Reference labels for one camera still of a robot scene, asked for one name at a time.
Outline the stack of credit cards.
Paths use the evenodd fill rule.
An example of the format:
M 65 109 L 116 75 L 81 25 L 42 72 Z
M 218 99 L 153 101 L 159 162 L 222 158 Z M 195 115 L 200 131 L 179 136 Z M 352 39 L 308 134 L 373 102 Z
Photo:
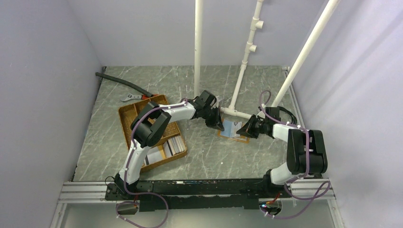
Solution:
M 180 135 L 169 138 L 163 144 L 163 150 L 166 158 L 173 157 L 175 155 L 179 155 L 186 151 L 185 143 Z

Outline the orange leather card holder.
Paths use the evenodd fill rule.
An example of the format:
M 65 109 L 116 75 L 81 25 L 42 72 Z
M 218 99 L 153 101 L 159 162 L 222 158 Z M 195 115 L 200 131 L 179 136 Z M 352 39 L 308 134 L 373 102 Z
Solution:
M 224 126 L 224 131 L 221 130 L 217 131 L 217 135 L 219 137 L 233 140 L 236 142 L 249 143 L 248 137 L 242 136 L 237 133 L 237 131 L 240 130 L 245 125 L 244 122 L 236 122 L 227 119 L 222 119 L 222 123 Z

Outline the red handled adjustable wrench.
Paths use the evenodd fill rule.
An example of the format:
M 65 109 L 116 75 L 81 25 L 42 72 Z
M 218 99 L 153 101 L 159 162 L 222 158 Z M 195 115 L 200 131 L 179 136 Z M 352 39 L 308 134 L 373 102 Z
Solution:
M 131 100 L 146 100 L 150 97 L 146 96 L 146 95 L 134 95 L 132 93 L 128 93 L 127 95 L 124 95 L 120 98 L 121 102 L 128 102 Z

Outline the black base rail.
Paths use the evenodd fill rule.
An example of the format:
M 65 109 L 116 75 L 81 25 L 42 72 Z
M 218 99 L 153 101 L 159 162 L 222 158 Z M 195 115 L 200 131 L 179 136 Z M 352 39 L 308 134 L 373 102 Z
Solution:
M 141 212 L 160 209 L 259 209 L 266 201 L 285 197 L 281 185 L 271 183 L 269 176 L 246 179 L 214 180 L 140 180 L 127 193 L 123 182 L 107 185 L 107 201 L 130 201 L 139 204 Z

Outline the aluminium frame rail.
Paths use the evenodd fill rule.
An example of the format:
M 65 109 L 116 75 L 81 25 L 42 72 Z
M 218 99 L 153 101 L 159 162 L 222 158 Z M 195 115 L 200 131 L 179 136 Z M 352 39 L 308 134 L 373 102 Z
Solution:
M 51 228 L 60 228 L 69 204 L 105 203 L 106 185 L 99 181 L 64 182 L 60 191 Z

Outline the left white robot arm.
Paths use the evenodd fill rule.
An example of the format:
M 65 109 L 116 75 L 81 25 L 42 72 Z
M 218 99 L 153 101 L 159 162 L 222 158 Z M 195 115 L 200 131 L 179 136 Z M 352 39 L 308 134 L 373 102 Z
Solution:
M 118 194 L 129 200 L 136 195 L 141 168 L 148 152 L 162 139 L 168 124 L 202 118 L 207 127 L 224 131 L 217 98 L 204 90 L 194 99 L 176 104 L 148 102 L 131 124 L 130 146 L 123 168 L 115 175 Z

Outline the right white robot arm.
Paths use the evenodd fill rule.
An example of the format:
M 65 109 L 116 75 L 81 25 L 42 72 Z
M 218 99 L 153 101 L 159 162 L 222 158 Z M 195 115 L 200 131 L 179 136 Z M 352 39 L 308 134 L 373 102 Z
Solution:
M 292 119 L 281 122 L 283 107 L 266 107 L 265 117 L 252 115 L 236 134 L 248 138 L 266 135 L 287 143 L 286 161 L 269 171 L 270 179 L 262 183 L 262 192 L 274 197 L 280 185 L 306 176 L 322 174 L 327 171 L 328 161 L 323 133 L 320 130 L 307 130 Z

